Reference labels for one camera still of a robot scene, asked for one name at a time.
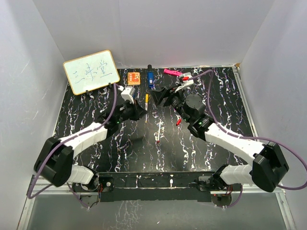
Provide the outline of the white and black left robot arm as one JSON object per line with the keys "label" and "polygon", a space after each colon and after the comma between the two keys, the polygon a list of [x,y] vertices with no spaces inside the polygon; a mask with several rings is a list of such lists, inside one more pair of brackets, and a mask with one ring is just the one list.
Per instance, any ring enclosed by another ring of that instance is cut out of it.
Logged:
{"label": "white and black left robot arm", "polygon": [[52,152],[42,168],[41,176],[56,187],[65,183],[77,183],[82,184],[88,191],[96,190],[99,179],[94,171],[85,166],[74,165],[73,159],[90,146],[112,136],[119,129],[120,123],[126,120],[137,121],[144,117],[147,111],[134,100],[134,103],[125,101],[115,106],[113,114],[106,121],[109,114],[109,111],[103,111],[88,127],[73,135],[48,138],[34,164],[34,171],[39,172],[44,160]]}

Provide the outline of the white pen red tip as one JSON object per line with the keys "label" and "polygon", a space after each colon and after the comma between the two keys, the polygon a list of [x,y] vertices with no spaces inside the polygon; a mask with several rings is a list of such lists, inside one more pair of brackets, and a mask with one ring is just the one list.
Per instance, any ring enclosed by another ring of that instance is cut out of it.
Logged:
{"label": "white pen red tip", "polygon": [[161,121],[159,122],[159,127],[158,127],[158,136],[157,136],[157,143],[160,142],[160,132],[161,132]]}

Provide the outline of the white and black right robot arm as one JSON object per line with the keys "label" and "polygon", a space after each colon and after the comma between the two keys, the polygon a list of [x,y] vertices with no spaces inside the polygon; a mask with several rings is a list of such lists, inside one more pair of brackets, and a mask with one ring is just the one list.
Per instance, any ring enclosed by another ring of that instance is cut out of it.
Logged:
{"label": "white and black right robot arm", "polygon": [[187,122],[190,133],[204,141],[216,144],[243,159],[245,165],[222,165],[201,187],[225,190],[233,184],[251,184],[266,192],[273,192],[289,170],[280,146],[273,142],[264,144],[221,128],[205,113],[202,99],[195,94],[184,96],[178,88],[152,90],[156,105],[172,106]]}

